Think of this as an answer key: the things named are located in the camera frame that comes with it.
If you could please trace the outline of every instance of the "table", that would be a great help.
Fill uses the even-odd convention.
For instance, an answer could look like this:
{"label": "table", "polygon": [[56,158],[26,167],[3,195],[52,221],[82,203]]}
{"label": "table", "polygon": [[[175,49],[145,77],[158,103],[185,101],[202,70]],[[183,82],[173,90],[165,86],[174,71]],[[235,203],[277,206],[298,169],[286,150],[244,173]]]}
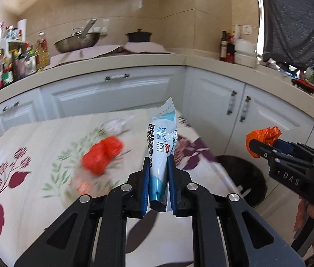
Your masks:
{"label": "table", "polygon": [[[55,119],[21,125],[0,137],[0,257],[9,266],[80,194],[106,195],[141,170],[147,154],[147,126],[153,109],[136,109]],[[118,135],[122,154],[102,176],[91,177],[90,189],[77,190],[80,159],[91,145],[106,137],[104,122],[133,114],[128,131]],[[212,193],[237,192],[202,140],[180,113],[177,166]],[[126,266],[153,267],[193,261],[191,218],[148,210],[141,220],[127,220]]]}

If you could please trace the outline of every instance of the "plastic bag package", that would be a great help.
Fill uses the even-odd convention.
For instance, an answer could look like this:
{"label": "plastic bag package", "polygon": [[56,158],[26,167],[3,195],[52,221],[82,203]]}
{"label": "plastic bag package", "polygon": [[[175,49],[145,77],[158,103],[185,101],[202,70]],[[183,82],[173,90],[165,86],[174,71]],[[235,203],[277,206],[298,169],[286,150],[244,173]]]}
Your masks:
{"label": "plastic bag package", "polygon": [[134,115],[126,114],[123,118],[115,118],[104,123],[102,128],[108,136],[116,136],[129,129]]}
{"label": "plastic bag package", "polygon": [[171,98],[158,108],[152,117],[147,130],[147,146],[150,157],[149,203],[158,212],[166,210],[167,190],[167,157],[174,154],[178,139],[176,113]]}
{"label": "plastic bag package", "polygon": [[272,146],[281,134],[282,134],[282,132],[280,131],[280,129],[277,126],[252,131],[246,135],[246,148],[252,157],[260,158],[260,156],[258,154],[254,153],[250,150],[249,142],[251,140],[255,139],[255,140],[258,140],[260,142],[263,142],[263,143],[266,143],[266,144]]}
{"label": "plastic bag package", "polygon": [[110,161],[124,148],[124,144],[117,137],[104,138],[82,157],[82,166],[93,174],[102,175]]}

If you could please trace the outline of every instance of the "blue and white package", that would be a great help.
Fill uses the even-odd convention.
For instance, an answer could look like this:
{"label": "blue and white package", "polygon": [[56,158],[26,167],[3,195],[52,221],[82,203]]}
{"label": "blue and white package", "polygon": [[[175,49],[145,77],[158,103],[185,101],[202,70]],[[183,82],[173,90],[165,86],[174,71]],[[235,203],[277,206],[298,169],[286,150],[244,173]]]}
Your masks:
{"label": "blue and white package", "polygon": [[174,154],[178,139],[176,113],[169,98],[152,113],[147,130],[148,154],[150,157],[149,204],[158,212],[167,206],[167,157]]}

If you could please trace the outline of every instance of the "power outlet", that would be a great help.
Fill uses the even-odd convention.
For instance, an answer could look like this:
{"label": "power outlet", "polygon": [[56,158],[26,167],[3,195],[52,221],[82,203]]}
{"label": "power outlet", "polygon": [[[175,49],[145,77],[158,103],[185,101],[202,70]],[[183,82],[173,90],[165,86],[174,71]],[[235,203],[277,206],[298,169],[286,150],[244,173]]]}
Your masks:
{"label": "power outlet", "polygon": [[106,36],[108,34],[109,22],[110,22],[110,19],[104,19],[102,21],[103,26],[101,27],[101,32],[100,32],[102,36]]}
{"label": "power outlet", "polygon": [[252,35],[252,26],[251,25],[243,25],[242,26],[242,34]]}

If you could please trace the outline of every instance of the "trash can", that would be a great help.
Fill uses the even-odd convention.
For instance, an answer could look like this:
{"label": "trash can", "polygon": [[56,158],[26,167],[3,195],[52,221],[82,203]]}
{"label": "trash can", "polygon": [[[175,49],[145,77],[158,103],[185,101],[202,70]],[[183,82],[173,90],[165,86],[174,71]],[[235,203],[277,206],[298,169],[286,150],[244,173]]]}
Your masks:
{"label": "trash can", "polygon": [[251,207],[258,206],[264,200],[267,184],[259,168],[235,156],[218,156],[215,159],[222,164]]}

